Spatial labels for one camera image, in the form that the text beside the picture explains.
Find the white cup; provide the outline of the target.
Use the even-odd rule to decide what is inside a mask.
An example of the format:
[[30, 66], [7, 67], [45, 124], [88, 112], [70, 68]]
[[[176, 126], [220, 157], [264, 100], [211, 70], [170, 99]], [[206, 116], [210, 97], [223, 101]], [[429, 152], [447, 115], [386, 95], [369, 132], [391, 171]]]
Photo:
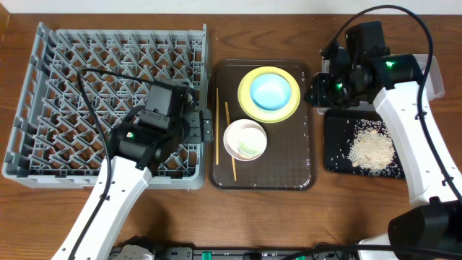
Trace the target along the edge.
[[266, 145], [266, 136], [260, 129], [244, 128], [238, 135], [237, 150], [246, 159], [258, 157], [265, 151]]

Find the light blue bowl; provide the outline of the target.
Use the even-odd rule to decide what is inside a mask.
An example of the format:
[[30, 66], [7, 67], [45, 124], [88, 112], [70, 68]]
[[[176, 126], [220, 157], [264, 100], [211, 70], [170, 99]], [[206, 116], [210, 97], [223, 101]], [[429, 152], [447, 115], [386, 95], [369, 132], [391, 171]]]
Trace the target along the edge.
[[263, 74], [250, 85], [250, 98], [253, 103], [265, 111], [277, 111], [283, 108], [292, 96], [289, 82], [278, 74]]

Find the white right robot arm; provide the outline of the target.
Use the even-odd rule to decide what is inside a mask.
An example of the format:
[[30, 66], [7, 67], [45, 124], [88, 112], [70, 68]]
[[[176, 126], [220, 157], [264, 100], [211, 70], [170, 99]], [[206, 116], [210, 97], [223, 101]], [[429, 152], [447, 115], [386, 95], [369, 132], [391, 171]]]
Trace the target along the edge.
[[392, 55], [384, 45], [322, 52], [328, 71], [313, 77], [305, 99], [314, 107], [368, 102], [385, 123], [406, 176], [411, 210], [384, 235], [352, 248], [359, 259], [461, 258], [461, 172], [429, 107], [433, 55]]

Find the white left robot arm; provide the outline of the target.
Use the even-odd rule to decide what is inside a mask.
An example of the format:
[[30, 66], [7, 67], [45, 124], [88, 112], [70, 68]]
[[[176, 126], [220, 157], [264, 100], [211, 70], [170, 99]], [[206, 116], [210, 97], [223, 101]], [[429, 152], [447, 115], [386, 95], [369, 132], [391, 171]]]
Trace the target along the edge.
[[213, 140], [210, 110], [181, 116], [167, 131], [134, 121], [148, 114], [143, 106], [137, 106], [110, 131], [97, 183], [55, 259], [106, 259], [158, 167], [184, 143]]

